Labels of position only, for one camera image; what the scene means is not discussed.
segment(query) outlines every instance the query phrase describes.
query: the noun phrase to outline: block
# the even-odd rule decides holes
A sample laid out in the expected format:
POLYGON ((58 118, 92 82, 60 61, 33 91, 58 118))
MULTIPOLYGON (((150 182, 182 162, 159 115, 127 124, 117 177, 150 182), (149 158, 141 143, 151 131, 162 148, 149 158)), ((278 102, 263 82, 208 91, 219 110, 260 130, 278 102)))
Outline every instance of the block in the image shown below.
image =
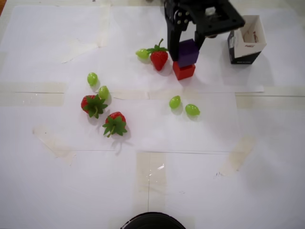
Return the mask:
POLYGON ((180 68, 195 64, 199 55, 193 39, 189 39, 179 43, 178 64, 180 68))
POLYGON ((177 61, 173 62, 173 71, 176 74, 178 80, 183 80, 185 78, 191 77, 195 72, 195 65, 189 65, 183 68, 180 68, 177 61))

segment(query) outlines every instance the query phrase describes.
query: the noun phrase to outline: strawberry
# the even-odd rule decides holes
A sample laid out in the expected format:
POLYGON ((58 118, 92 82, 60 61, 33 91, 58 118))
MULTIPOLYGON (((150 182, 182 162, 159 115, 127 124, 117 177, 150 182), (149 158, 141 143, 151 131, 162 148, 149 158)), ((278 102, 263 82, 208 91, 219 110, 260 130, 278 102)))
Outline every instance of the strawberry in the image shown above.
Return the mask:
POLYGON ((162 41, 163 39, 161 39, 159 45, 155 45, 154 48, 147 50, 148 53, 151 54, 151 61, 157 71, 161 71, 168 59, 168 50, 164 47, 160 48, 160 44, 162 41))
POLYGON ((82 99, 81 108, 89 114, 89 117, 99 118, 99 114, 103 114, 103 109, 108 105, 103 104, 104 99, 100 99, 99 95, 87 95, 82 99))
POLYGON ((127 132, 125 126, 126 126, 125 117, 121 114, 121 112, 114 112, 106 118, 105 124, 103 125, 103 127, 106 128, 104 135, 110 132, 107 135, 107 137, 110 137, 110 135, 113 135, 115 133, 123 136, 123 133, 127 132))

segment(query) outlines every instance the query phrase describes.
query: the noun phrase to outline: white box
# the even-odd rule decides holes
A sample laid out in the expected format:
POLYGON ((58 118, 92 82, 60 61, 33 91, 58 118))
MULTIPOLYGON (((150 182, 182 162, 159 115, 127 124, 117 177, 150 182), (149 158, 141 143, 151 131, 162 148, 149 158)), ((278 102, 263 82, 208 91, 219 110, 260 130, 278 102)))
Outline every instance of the white box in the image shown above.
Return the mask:
POLYGON ((228 37, 231 64, 252 64, 267 45, 258 15, 245 15, 244 27, 231 31, 228 37))

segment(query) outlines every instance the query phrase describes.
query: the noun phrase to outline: grape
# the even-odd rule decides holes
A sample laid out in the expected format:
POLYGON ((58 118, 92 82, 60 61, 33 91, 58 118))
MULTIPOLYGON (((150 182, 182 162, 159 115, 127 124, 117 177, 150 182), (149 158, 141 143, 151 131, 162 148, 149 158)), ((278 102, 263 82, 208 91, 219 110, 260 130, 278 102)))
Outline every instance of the grape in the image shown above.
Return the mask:
POLYGON ((88 77, 87 77, 87 81, 89 83, 89 85, 91 87, 95 86, 95 84, 97 83, 98 81, 98 78, 97 78, 97 74, 95 73, 89 73, 88 74, 88 77))
POLYGON ((170 107, 172 109, 176 109, 177 107, 179 107, 180 102, 181 102, 180 96, 177 95, 170 100, 170 107))
POLYGON ((108 95, 109 95, 109 90, 106 86, 102 86, 100 89, 99 89, 99 97, 101 99, 107 99, 108 98, 108 95))
POLYGON ((147 59, 149 57, 149 53, 146 49, 139 49, 135 54, 142 59, 147 59))
POLYGON ((200 111, 194 104, 188 104, 185 107, 185 111, 188 115, 200 115, 200 111))

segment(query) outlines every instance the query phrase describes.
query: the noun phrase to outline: red cube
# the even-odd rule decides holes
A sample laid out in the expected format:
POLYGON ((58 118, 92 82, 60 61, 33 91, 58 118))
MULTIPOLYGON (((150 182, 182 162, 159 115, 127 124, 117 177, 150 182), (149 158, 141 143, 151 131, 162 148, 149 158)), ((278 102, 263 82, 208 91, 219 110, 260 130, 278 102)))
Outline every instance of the red cube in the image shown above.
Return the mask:
POLYGON ((193 76, 193 74, 195 72, 195 64, 180 68, 178 65, 178 62, 174 61, 173 62, 173 71, 175 72, 178 80, 183 80, 185 78, 193 76))

